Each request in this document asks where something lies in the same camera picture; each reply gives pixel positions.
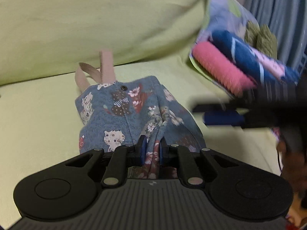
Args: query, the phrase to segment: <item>light green cushion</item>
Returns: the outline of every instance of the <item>light green cushion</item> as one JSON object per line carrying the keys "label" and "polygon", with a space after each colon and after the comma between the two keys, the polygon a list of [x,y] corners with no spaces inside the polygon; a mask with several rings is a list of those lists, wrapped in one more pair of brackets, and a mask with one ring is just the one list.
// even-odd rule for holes
{"label": "light green cushion", "polygon": [[0,0],[0,85],[157,58],[190,46],[207,0]]}
{"label": "light green cushion", "polygon": [[[115,72],[123,82],[156,76],[188,109],[196,99],[228,99],[178,55],[117,66]],[[13,202],[15,185],[27,175],[78,155],[83,124],[74,104],[80,95],[74,73],[6,85],[0,87],[0,94],[0,225],[7,228],[19,218]],[[278,173],[275,138],[269,130],[207,128],[201,115],[195,119],[207,147]]]}

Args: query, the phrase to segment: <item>green yarn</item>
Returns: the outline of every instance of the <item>green yarn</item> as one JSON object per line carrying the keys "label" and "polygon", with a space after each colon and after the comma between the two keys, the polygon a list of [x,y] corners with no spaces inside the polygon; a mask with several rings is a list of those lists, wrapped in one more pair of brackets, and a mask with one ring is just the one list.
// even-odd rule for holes
{"label": "green yarn", "polygon": [[267,25],[262,25],[257,37],[257,50],[266,56],[277,59],[277,39]]}
{"label": "green yarn", "polygon": [[258,24],[254,24],[251,21],[248,21],[246,25],[246,33],[244,40],[251,47],[256,48],[257,46],[257,36],[260,33],[260,27]]}

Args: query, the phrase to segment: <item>pink fabric roll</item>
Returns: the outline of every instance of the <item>pink fabric roll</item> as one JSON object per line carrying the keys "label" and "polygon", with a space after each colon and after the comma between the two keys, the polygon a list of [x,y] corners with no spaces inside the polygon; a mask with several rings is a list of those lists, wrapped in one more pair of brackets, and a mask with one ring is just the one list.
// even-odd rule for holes
{"label": "pink fabric roll", "polygon": [[236,96],[243,90],[255,88],[255,84],[239,68],[232,64],[213,44],[200,42],[192,50],[194,58],[220,84]]}

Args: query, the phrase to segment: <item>flower print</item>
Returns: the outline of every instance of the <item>flower print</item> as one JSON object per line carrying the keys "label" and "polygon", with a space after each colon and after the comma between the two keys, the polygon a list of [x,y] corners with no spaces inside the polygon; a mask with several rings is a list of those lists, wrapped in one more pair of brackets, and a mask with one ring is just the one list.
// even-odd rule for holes
{"label": "flower print", "polygon": [[153,124],[153,123],[150,123],[148,126],[147,126],[147,130],[149,131],[149,132],[152,132],[154,129],[155,129],[155,125]]}
{"label": "flower print", "polygon": [[197,152],[197,149],[192,145],[189,145],[188,149],[190,152]]}
{"label": "flower print", "polygon": [[152,153],[152,152],[147,152],[147,153],[146,153],[145,164],[151,164],[152,156],[153,156],[153,153]]}
{"label": "flower print", "polygon": [[128,94],[130,95],[130,97],[135,97],[139,95],[139,92],[140,92],[140,87],[138,86],[137,88],[134,88],[132,91],[129,91]]}
{"label": "flower print", "polygon": [[81,150],[81,148],[84,145],[84,135],[82,137],[79,138],[79,150]]}
{"label": "flower print", "polygon": [[174,98],[174,96],[168,91],[168,89],[164,89],[164,94],[165,94],[165,97],[166,97],[166,100],[167,101],[176,101],[176,99]]}
{"label": "flower print", "polygon": [[161,117],[163,121],[166,121],[168,119],[169,115],[169,109],[167,106],[162,107],[161,109]]}
{"label": "flower print", "polygon": [[139,174],[138,179],[143,179],[145,177],[145,174],[142,172]]}
{"label": "flower print", "polygon": [[148,176],[148,179],[157,179],[157,175],[154,174],[154,173],[151,173],[151,174]]}
{"label": "flower print", "polygon": [[184,124],[182,118],[176,117],[176,115],[171,110],[169,110],[169,114],[171,121],[174,125],[179,126],[180,124]]}
{"label": "flower print", "polygon": [[154,155],[153,155],[153,156],[154,156],[154,160],[155,160],[155,161],[159,161],[159,160],[160,160],[160,158],[159,158],[159,153],[155,151],[153,154],[154,154]]}
{"label": "flower print", "polygon": [[140,102],[138,100],[133,100],[132,104],[133,106],[137,106]]}
{"label": "flower print", "polygon": [[148,107],[148,115],[150,117],[154,117],[157,120],[161,120],[161,116],[160,116],[160,108],[158,108],[157,106],[150,106]]}
{"label": "flower print", "polygon": [[145,103],[147,98],[151,95],[151,91],[142,92],[141,91],[142,88],[143,88],[142,84],[139,84],[137,88],[134,88],[132,91],[128,92],[128,94],[132,98],[132,105],[136,113],[140,113],[143,104]]}
{"label": "flower print", "polygon": [[176,169],[176,168],[173,168],[172,177],[173,177],[174,179],[177,179],[177,178],[178,178],[178,176],[177,176],[177,169]]}
{"label": "flower print", "polygon": [[114,151],[125,141],[125,135],[122,131],[105,131],[104,142],[109,146],[108,152]]}

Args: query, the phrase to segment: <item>pink strap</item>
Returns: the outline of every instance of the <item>pink strap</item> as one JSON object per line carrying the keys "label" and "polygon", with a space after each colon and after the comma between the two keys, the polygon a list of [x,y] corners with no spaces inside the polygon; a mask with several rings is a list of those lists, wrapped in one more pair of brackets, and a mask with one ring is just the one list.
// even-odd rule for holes
{"label": "pink strap", "polygon": [[114,66],[113,66],[113,54],[110,50],[102,50],[100,55],[100,72],[102,83],[113,83],[116,81]]}
{"label": "pink strap", "polygon": [[87,63],[79,63],[75,73],[75,81],[81,92],[84,92],[91,86],[84,72],[89,74],[98,84],[113,83],[116,81],[112,52],[110,50],[102,50],[99,55],[100,71]]}

